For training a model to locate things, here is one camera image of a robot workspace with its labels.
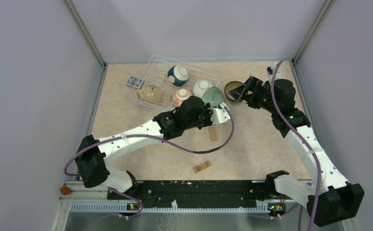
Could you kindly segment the dark blue bowl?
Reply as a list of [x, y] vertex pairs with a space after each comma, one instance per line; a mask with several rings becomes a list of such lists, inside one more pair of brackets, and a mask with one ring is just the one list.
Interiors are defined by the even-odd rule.
[[231, 81], [224, 87], [226, 98], [232, 102], [242, 102], [247, 92], [244, 92], [245, 85], [240, 81]]

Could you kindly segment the celadon green bowl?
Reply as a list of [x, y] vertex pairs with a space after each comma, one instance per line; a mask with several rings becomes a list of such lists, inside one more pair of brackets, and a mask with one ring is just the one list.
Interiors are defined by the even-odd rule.
[[210, 107], [219, 107], [225, 102], [224, 94], [218, 87], [208, 88], [201, 99], [205, 104], [209, 104]]

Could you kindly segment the blue bowl white dots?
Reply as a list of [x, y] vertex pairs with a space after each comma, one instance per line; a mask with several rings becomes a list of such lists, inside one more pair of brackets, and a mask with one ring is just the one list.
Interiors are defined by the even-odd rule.
[[180, 87], [189, 80], [189, 72], [180, 65], [174, 65], [167, 72], [167, 78], [171, 84]]

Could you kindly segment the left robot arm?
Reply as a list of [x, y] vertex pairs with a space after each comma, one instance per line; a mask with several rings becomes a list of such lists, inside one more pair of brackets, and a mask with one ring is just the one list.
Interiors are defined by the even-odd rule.
[[125, 199], [133, 198], [137, 193], [134, 176], [129, 171], [111, 170], [111, 162], [148, 145], [180, 137], [188, 129], [210, 126], [212, 115], [210, 105], [193, 96], [136, 128], [107, 138], [84, 137], [74, 157], [84, 187], [113, 187]]

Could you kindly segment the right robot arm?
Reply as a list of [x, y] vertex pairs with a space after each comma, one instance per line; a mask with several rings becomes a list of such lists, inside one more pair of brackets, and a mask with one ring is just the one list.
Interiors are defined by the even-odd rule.
[[364, 190], [340, 173], [319, 144], [308, 118], [295, 107], [296, 89], [292, 81], [263, 82], [250, 76], [245, 83], [228, 83], [224, 92], [232, 101], [245, 101], [251, 108], [271, 113], [274, 127], [294, 148], [311, 176], [313, 184], [307, 185], [282, 170], [270, 173], [264, 186], [268, 197], [288, 196], [305, 207], [319, 227], [356, 216]]

